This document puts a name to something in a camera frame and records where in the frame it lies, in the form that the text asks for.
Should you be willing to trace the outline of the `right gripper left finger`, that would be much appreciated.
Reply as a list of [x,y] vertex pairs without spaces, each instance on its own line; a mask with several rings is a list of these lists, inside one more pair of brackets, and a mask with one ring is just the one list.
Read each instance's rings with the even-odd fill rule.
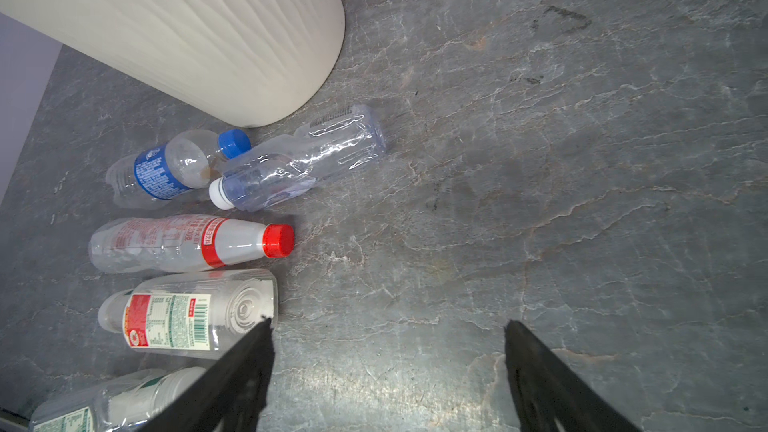
[[255,431],[275,361],[272,320],[253,327],[142,431]]

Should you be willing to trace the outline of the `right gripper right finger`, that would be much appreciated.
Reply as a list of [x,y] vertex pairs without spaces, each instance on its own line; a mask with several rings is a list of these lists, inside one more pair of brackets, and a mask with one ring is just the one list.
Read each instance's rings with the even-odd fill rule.
[[508,382],[522,431],[636,431],[522,322],[505,327]]

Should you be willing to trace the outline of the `clear bottle red white label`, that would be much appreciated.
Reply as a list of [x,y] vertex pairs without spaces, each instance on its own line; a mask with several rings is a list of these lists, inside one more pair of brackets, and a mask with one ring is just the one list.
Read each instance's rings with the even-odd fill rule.
[[117,292],[98,322],[135,351],[217,360],[277,312],[271,272],[225,270],[165,275]]

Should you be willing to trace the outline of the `clear bottle green label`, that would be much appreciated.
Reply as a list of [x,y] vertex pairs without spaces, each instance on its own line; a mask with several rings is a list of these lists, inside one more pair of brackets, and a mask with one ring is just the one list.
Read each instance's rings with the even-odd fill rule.
[[146,369],[72,392],[40,405],[30,431],[136,431],[170,406],[206,372]]

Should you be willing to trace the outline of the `white bottle red cap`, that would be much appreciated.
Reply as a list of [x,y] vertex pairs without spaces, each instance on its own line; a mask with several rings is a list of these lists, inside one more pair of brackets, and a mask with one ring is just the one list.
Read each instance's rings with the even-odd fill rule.
[[104,273],[187,273],[284,258],[294,246],[288,224],[189,214],[110,222],[93,233],[89,257]]

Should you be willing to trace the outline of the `cream plastic waste bin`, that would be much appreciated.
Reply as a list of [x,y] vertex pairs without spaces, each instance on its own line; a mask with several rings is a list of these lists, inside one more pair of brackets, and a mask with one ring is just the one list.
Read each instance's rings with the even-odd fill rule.
[[1,10],[244,128],[308,102],[345,37],[342,0],[1,0]]

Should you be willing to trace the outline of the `Pepsi water bottle blue label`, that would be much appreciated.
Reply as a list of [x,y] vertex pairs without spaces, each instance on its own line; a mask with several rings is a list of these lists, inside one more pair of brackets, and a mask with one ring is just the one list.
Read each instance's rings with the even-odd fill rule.
[[183,195],[207,188],[227,162],[250,151],[242,129],[222,133],[195,129],[128,155],[106,172],[113,202],[125,209],[155,210]]

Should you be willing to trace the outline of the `clear crushed water bottle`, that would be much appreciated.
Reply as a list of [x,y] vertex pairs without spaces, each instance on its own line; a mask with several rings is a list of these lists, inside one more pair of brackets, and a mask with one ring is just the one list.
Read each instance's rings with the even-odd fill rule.
[[257,212],[361,169],[385,153],[374,110],[356,104],[258,144],[229,162],[208,194],[221,210]]

